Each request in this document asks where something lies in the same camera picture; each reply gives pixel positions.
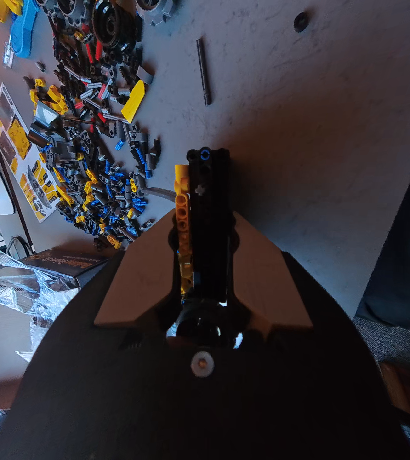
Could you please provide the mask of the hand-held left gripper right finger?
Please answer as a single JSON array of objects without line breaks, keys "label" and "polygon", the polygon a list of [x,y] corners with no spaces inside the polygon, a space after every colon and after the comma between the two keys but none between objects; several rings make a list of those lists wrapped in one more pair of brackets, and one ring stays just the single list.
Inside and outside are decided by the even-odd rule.
[{"label": "hand-held left gripper right finger", "polygon": [[311,334],[313,322],[280,248],[233,213],[228,307],[238,332]]}]

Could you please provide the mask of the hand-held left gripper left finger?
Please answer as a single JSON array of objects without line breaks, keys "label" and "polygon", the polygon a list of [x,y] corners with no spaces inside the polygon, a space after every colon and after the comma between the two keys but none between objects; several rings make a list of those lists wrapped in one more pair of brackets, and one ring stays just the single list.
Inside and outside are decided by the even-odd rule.
[{"label": "hand-held left gripper left finger", "polygon": [[169,329],[181,310],[177,243],[171,210],[128,246],[94,325]]}]

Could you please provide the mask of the yellow toy brick vehicle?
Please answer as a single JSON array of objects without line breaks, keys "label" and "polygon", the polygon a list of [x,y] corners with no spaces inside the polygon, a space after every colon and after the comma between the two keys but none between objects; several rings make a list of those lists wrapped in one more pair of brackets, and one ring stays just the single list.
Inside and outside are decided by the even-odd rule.
[{"label": "yellow toy brick vehicle", "polygon": [[175,174],[181,312],[176,337],[201,347],[232,349],[241,322],[233,297],[238,245],[230,205],[230,153],[191,149]]}]

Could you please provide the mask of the grey desk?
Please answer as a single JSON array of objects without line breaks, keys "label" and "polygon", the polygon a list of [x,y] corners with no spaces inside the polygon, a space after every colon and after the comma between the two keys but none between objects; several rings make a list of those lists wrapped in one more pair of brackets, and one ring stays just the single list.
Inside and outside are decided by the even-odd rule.
[{"label": "grey desk", "polygon": [[173,189],[189,149],[228,149],[234,209],[354,316],[410,182],[410,1],[179,1],[141,46],[148,184]]}]

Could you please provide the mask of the dark blue cardboard kit box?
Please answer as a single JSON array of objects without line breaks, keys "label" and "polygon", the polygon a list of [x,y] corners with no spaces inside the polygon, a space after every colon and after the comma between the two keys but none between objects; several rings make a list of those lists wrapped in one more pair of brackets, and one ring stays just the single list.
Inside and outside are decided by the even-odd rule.
[{"label": "dark blue cardboard kit box", "polygon": [[[49,249],[20,261],[50,274],[79,282],[80,290],[106,265],[109,258]],[[0,410],[11,408],[27,363],[16,351],[30,351],[30,317],[0,305]]]}]

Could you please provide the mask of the clear plastic bags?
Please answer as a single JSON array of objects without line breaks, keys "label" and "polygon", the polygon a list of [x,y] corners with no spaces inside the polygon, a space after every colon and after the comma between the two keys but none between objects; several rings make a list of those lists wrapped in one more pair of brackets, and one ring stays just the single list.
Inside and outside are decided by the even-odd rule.
[{"label": "clear plastic bags", "polygon": [[30,351],[16,351],[31,362],[47,331],[80,291],[78,281],[27,266],[0,251],[0,305],[30,317]]}]

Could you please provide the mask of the pile of small brick parts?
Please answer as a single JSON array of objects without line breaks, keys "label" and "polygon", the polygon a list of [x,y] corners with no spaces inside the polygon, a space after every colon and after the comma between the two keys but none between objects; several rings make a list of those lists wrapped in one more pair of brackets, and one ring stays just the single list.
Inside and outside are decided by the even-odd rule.
[{"label": "pile of small brick parts", "polygon": [[140,224],[161,147],[121,109],[138,80],[153,75],[142,66],[139,43],[129,53],[107,49],[94,36],[92,20],[78,28],[52,26],[54,70],[59,86],[25,76],[34,105],[28,139],[45,155],[57,180],[64,220],[93,237],[97,251],[124,249],[153,223]]}]

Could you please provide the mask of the yellow curved panel piece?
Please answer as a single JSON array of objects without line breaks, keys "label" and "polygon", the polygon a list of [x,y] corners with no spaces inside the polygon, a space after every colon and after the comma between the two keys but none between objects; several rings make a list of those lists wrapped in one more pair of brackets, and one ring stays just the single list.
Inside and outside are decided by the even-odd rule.
[{"label": "yellow curved panel piece", "polygon": [[129,99],[121,109],[121,114],[128,123],[133,122],[139,106],[144,99],[145,93],[145,83],[140,79],[133,87],[132,91],[130,92]]}]

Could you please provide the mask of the yellow and grey sticker sheet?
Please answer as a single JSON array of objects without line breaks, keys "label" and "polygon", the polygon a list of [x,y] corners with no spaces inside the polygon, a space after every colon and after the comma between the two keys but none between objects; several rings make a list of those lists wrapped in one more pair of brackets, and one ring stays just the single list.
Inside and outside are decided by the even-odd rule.
[{"label": "yellow and grey sticker sheet", "polygon": [[0,152],[39,223],[60,202],[57,181],[45,155],[28,139],[28,128],[4,83],[0,85]]}]

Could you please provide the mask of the dark grey axle rod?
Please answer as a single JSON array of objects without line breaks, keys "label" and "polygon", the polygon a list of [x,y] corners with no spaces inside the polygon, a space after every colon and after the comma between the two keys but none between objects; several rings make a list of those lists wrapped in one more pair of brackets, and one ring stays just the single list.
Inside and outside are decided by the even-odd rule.
[{"label": "dark grey axle rod", "polygon": [[203,97],[204,103],[206,106],[211,105],[211,90],[208,78],[208,69],[206,64],[206,54],[203,45],[202,38],[198,38],[196,40],[197,46],[197,53],[198,53],[198,61],[199,61],[199,69],[200,69],[200,76],[201,76],[201,83],[202,83],[202,90],[203,90]]}]

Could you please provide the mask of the black rubber tyre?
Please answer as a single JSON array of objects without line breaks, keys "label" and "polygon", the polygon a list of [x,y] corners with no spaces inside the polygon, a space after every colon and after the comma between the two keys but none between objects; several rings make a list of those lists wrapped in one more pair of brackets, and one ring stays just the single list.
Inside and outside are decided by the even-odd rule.
[{"label": "black rubber tyre", "polygon": [[141,18],[113,1],[96,1],[91,20],[94,36],[104,48],[129,53],[141,41]]}]

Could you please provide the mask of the grey wheel hub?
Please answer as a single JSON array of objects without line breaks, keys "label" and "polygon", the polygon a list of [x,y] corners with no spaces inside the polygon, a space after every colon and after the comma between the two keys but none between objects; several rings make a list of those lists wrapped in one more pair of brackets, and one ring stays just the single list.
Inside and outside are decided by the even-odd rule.
[{"label": "grey wheel hub", "polygon": [[89,25],[94,0],[58,0],[57,5],[64,17],[67,27]]},{"label": "grey wheel hub", "polygon": [[172,17],[176,3],[174,0],[136,0],[137,14],[150,26],[166,22]]}]

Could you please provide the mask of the blue brick separator tool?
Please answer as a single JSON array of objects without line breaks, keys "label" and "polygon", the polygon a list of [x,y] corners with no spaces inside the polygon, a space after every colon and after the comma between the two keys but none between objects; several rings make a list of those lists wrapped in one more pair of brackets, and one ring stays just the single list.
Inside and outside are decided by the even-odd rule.
[{"label": "blue brick separator tool", "polygon": [[32,47],[32,31],[40,7],[35,0],[23,2],[22,14],[11,25],[10,45],[18,58],[28,58]]}]

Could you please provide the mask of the yellow brick assembly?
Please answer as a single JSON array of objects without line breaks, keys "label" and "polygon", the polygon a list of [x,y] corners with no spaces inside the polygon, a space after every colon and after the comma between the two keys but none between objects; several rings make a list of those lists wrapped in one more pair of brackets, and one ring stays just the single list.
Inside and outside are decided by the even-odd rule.
[{"label": "yellow brick assembly", "polygon": [[0,0],[0,24],[5,23],[8,15],[21,16],[23,13],[23,0]]}]

